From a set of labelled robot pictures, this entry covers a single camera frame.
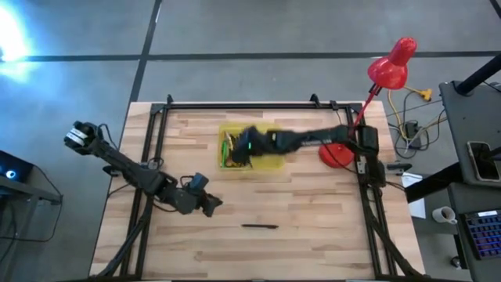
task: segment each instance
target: keyboard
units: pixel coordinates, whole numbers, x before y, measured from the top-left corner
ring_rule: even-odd
[[[463,214],[477,259],[501,258],[501,210]]]

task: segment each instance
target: yellow tray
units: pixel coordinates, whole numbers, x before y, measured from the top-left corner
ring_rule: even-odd
[[[222,167],[222,142],[225,139],[225,132],[237,136],[246,127],[256,126],[259,132],[266,133],[269,129],[280,129],[280,127],[273,123],[243,123],[243,122],[229,122],[219,126],[218,134],[218,165],[223,170],[242,171],[242,170],[269,170],[281,168],[285,163],[285,158],[279,155],[265,155],[260,157],[250,157],[252,166],[247,165],[242,168],[223,168]]]

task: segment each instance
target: mug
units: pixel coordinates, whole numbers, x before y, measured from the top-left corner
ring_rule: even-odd
[[[433,210],[431,213],[433,219],[439,223],[457,224],[456,213],[450,207],[441,207]]]

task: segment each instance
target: wooden tabletop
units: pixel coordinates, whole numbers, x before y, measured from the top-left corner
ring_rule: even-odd
[[[133,160],[141,157],[150,105],[133,103],[128,112],[121,152]],[[346,123],[342,112],[340,116]],[[206,218],[201,211],[180,215],[154,209],[143,279],[373,278],[356,176],[324,165],[317,147],[287,155],[284,167],[275,171],[224,172],[217,162],[218,128],[229,121],[271,122],[297,131],[339,125],[332,110],[169,111],[162,169],[176,178],[202,173],[210,180],[206,191],[220,197],[224,204],[216,208],[212,218]],[[379,130],[380,159],[394,161],[381,102],[368,106],[366,122]],[[115,179],[110,190],[123,184],[123,179]],[[133,193],[134,189],[128,187],[107,201],[91,274],[102,270],[123,244]],[[405,194],[387,186],[383,202],[392,240],[413,267],[423,273]],[[244,223],[275,224],[279,228],[240,227]],[[380,257],[385,266],[382,251]]]

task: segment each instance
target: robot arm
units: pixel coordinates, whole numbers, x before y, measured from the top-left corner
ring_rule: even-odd
[[[358,142],[352,138],[356,133]],[[371,185],[384,186],[386,179],[384,166],[377,160],[379,143],[377,129],[367,125],[359,125],[355,129],[347,125],[325,128],[308,132],[290,130],[268,130],[260,133],[255,126],[245,128],[236,137],[230,157],[233,162],[247,164],[251,156],[264,154],[288,154],[302,146],[320,146],[339,143],[345,145],[354,153],[366,157],[368,182]]]
[[[64,137],[66,146],[81,155],[92,154],[103,159],[136,189],[161,203],[170,204],[181,214],[202,207],[204,214],[211,217],[215,208],[222,204],[217,197],[205,192],[209,180],[200,173],[196,173],[187,185],[178,188],[177,179],[165,172],[145,168],[111,147],[104,140],[101,129],[94,124],[76,121],[73,126]]]

